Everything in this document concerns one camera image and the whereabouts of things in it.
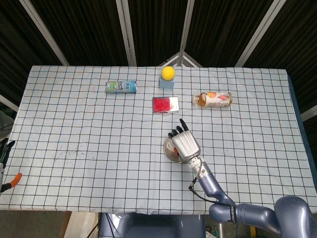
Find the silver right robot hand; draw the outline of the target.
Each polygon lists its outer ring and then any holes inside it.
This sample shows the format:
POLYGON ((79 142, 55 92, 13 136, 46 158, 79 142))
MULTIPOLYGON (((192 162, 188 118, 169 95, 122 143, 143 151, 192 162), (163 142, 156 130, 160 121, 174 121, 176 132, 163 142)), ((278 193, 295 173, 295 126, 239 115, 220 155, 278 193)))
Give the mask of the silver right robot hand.
POLYGON ((201 153, 201 148, 189 130, 183 119, 179 119, 181 126, 177 126, 168 133, 168 138, 171 140, 172 146, 176 149, 180 161, 185 163, 198 157, 201 153))

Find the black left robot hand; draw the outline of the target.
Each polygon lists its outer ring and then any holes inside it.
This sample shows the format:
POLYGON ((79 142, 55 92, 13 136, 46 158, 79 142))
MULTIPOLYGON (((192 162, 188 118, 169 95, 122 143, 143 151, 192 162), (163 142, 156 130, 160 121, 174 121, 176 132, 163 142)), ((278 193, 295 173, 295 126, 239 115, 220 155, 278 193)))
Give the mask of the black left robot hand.
POLYGON ((18 173, 11 182, 2 183, 4 170, 9 158, 10 151, 14 144, 15 144, 15 141, 11 141, 10 143, 8 143, 8 138, 5 138, 0 142, 0 192, 1 193, 15 187, 22 178, 22 173, 18 173))

